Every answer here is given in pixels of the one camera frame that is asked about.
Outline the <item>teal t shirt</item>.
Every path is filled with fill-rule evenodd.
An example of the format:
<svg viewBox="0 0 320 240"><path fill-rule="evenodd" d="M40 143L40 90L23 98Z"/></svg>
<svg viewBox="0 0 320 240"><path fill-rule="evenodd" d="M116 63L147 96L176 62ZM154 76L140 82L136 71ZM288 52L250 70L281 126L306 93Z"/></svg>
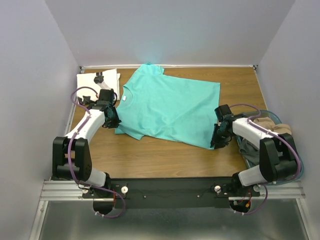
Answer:
<svg viewBox="0 0 320 240"><path fill-rule="evenodd" d="M123 85L115 133L210 149L220 89L218 82L168 76L161 66L142 64Z"/></svg>

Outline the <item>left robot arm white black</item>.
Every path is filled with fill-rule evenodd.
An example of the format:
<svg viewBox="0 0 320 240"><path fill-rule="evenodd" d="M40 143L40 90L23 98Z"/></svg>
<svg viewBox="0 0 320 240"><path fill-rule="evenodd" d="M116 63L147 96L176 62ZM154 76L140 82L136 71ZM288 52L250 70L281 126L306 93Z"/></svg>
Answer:
<svg viewBox="0 0 320 240"><path fill-rule="evenodd" d="M74 129L53 140L52 175L93 189L101 198L109 194L119 198L112 190L110 175L93 167L90 153L90 141L99 128L115 129L121 123L115 107L118 95L111 88L101 89L97 97L87 107L73 101L85 114Z"/></svg>

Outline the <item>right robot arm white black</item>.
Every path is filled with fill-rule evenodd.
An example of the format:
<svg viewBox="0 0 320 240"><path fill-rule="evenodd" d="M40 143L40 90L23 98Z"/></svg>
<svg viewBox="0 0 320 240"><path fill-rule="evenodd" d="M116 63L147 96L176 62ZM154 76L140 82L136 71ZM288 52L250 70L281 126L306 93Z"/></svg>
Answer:
<svg viewBox="0 0 320 240"><path fill-rule="evenodd" d="M212 149L226 147L235 136L249 141L259 151L258 165L232 175L228 189L236 196L256 184L295 180L302 170L292 135L276 133L253 122L252 117L233 114L227 104L214 110L217 121L210 142Z"/></svg>

